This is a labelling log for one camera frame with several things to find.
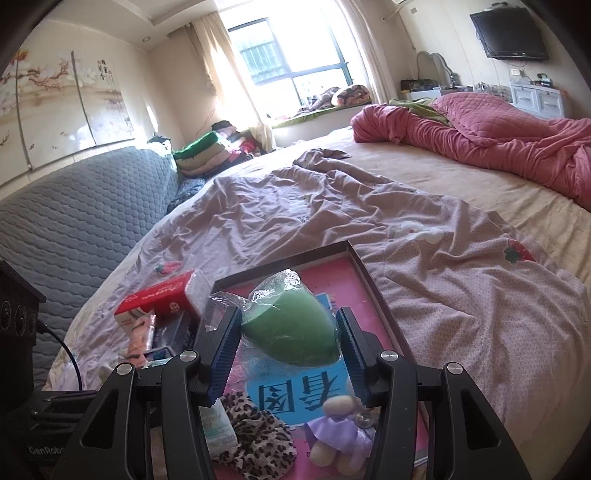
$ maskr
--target black speaker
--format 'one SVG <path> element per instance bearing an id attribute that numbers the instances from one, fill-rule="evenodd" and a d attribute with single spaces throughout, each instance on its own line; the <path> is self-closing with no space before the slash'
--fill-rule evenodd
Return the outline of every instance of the black speaker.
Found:
<path id="1" fill-rule="evenodd" d="M 42 293 L 0 261 L 0 411 L 22 405 L 33 392 L 33 345 L 39 304 L 45 301 Z"/>

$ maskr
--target green soap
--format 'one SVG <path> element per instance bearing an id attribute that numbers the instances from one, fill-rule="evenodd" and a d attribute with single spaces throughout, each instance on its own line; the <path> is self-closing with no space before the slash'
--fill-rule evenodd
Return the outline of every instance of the green soap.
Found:
<path id="1" fill-rule="evenodd" d="M 271 358 L 297 367 L 332 364 L 340 355 L 332 316 L 305 288 L 252 304 L 242 333 Z"/>

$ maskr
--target window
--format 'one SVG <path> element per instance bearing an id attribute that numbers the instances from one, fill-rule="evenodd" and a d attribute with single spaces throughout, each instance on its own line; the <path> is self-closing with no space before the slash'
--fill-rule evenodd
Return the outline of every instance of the window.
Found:
<path id="1" fill-rule="evenodd" d="M 255 83 L 258 103 L 269 117 L 292 116 L 328 88 L 355 82 L 351 73 L 359 68 L 351 63 L 361 60 L 351 53 L 350 31 L 334 21 L 339 31 L 333 31 L 327 20 L 333 13 L 307 0 L 261 1 L 255 8 L 250 4 L 248 10 L 237 7 L 222 13 Z M 253 16 L 259 18 L 244 21 Z"/>

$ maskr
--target flower painting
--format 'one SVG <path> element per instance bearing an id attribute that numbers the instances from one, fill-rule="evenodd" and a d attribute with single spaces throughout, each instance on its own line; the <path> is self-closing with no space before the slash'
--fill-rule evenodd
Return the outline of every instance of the flower painting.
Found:
<path id="1" fill-rule="evenodd" d="M 17 112 L 16 58 L 0 77 L 0 184 L 25 173 L 27 158 L 23 152 Z"/>
<path id="2" fill-rule="evenodd" d="M 0 184 L 80 150 L 134 137 L 105 46 L 74 42 L 50 22 L 42 27 L 0 77 Z"/>

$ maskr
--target pink comforter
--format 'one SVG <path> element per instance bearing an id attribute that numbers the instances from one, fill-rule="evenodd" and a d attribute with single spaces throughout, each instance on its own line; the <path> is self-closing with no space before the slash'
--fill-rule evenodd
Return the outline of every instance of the pink comforter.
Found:
<path id="1" fill-rule="evenodd" d="M 480 93 L 454 93 L 431 105 L 454 128 L 405 108 L 369 105 L 351 120 L 354 139 L 404 143 L 514 173 L 591 211 L 591 119 L 546 121 Z"/>

